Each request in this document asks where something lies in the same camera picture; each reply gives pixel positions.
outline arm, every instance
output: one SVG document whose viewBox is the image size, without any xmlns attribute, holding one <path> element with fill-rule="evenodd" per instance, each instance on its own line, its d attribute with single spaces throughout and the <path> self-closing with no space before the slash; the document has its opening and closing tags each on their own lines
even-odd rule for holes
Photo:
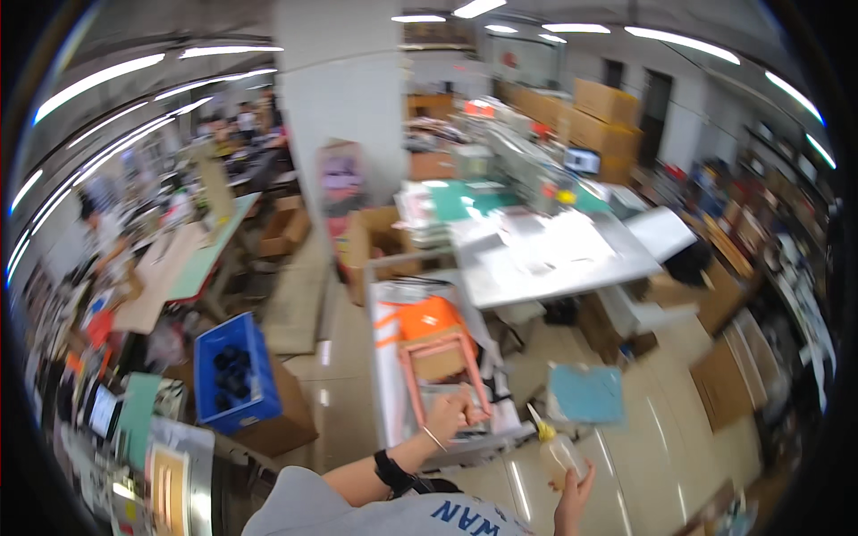
<svg viewBox="0 0 858 536">
<path fill-rule="evenodd" d="M 120 236 L 116 239 L 116 247 L 113 248 L 113 251 L 108 253 L 106 256 L 99 259 L 98 263 L 95 265 L 96 273 L 101 273 L 104 271 L 107 264 L 110 263 L 113 259 L 120 256 L 123 251 L 128 247 L 128 239 L 126 237 Z"/>
<path fill-rule="evenodd" d="M 462 387 L 456 394 L 436 400 L 426 419 L 426 428 L 442 444 L 446 444 L 456 434 L 462 413 L 468 423 L 472 424 L 474 404 L 467 387 Z M 420 431 L 405 443 L 389 449 L 387 455 L 403 471 L 413 474 L 437 450 L 438 445 L 429 434 Z M 369 456 L 338 467 L 322 478 L 349 504 L 358 508 L 373 501 L 380 501 L 390 493 L 390 488 L 375 474 L 375 469 L 375 460 Z"/>
<path fill-rule="evenodd" d="M 595 478 L 595 465 L 587 461 L 587 476 L 578 482 L 575 469 L 566 472 L 565 488 L 563 496 L 554 510 L 554 536 L 578 536 L 578 523 L 584 513 L 584 506 L 589 499 L 590 489 L 593 487 Z M 554 490 L 554 482 L 549 483 Z"/>
</svg>

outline plastic squeeze bottle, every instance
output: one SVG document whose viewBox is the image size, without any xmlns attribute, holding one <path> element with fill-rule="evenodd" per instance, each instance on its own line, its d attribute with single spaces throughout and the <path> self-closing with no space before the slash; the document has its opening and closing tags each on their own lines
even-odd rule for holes
<svg viewBox="0 0 858 536">
<path fill-rule="evenodd" d="M 539 430 L 539 440 L 542 445 L 539 449 L 542 467 L 554 482 L 554 487 L 563 490 L 566 487 L 566 472 L 575 469 L 578 481 L 587 476 L 587 462 L 581 453 L 572 444 L 568 436 L 559 435 L 557 431 L 542 420 L 536 410 L 528 404 L 530 414 L 534 416 L 536 428 Z"/>
</svg>

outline metal machine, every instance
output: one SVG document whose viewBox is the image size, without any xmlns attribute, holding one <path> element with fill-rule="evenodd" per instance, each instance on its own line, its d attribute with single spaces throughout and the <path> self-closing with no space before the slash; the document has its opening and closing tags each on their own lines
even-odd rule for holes
<svg viewBox="0 0 858 536">
<path fill-rule="evenodd" d="M 490 123 L 486 144 L 495 153 L 495 171 L 510 180 L 522 202 L 535 212 L 554 216 L 574 203 L 577 176 L 567 172 L 544 150 L 503 123 Z"/>
</svg>

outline blue plastic crate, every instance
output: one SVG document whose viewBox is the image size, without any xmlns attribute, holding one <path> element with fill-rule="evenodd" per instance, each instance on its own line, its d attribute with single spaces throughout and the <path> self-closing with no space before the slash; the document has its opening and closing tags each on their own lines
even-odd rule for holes
<svg viewBox="0 0 858 536">
<path fill-rule="evenodd" d="M 228 394 L 232 407 L 225 412 L 218 412 L 214 398 L 219 392 L 214 380 L 218 370 L 214 359 L 226 345 L 250 354 L 251 365 L 246 383 L 251 392 L 243 400 Z M 222 434 L 232 435 L 245 426 L 282 413 L 268 350 L 265 348 L 265 337 L 253 322 L 251 313 L 238 315 L 196 338 L 194 383 L 196 414 L 200 423 Z"/>
</svg>

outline black wristwatch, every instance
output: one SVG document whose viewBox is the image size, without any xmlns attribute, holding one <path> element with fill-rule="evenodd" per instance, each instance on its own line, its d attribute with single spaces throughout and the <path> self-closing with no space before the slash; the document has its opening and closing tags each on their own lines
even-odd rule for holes
<svg viewBox="0 0 858 536">
<path fill-rule="evenodd" d="M 379 450 L 373 455 L 373 458 L 376 461 L 376 475 L 390 487 L 394 498 L 401 497 L 411 490 L 419 495 L 434 491 L 432 485 L 425 480 L 403 471 L 395 461 L 388 457 L 386 450 Z"/>
</svg>

